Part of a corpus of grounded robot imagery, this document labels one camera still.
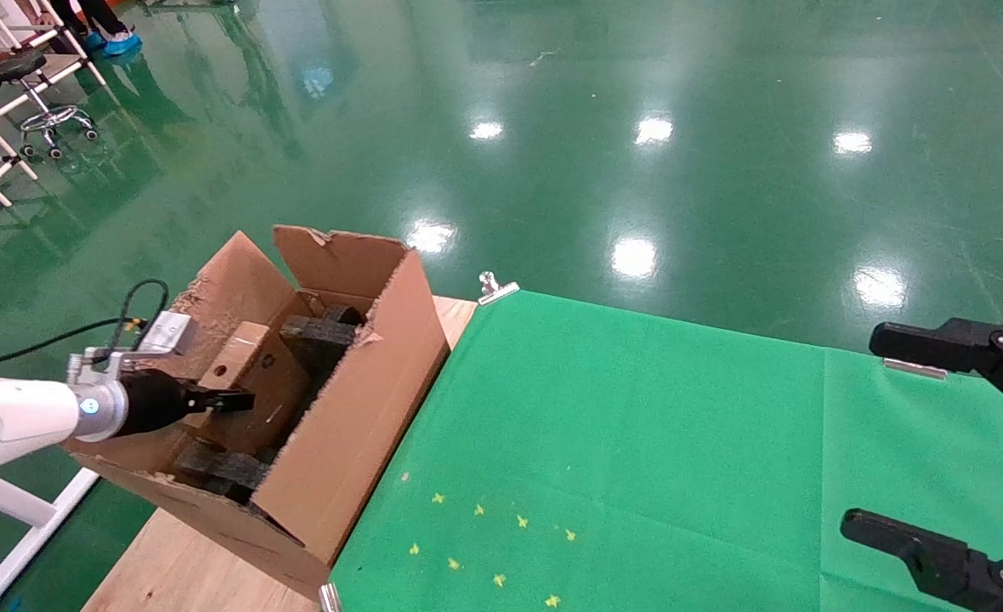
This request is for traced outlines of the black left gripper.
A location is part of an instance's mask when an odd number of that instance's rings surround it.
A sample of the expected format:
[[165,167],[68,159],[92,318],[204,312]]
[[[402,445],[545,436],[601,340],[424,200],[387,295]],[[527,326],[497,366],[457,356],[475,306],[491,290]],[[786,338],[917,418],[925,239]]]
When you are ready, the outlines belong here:
[[251,411],[253,392],[241,388],[183,386],[163,371],[134,371],[121,376],[127,403],[118,435],[153,433],[188,414]]

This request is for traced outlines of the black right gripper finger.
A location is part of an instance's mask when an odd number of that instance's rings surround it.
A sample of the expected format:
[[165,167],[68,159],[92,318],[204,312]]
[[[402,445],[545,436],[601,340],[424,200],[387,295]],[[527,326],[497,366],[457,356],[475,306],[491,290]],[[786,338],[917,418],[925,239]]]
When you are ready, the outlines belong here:
[[1003,559],[966,542],[865,510],[841,518],[844,538],[901,560],[918,592],[971,611],[1003,611]]
[[1003,324],[952,318],[934,329],[883,322],[872,330],[875,356],[952,372],[976,372],[1003,394]]

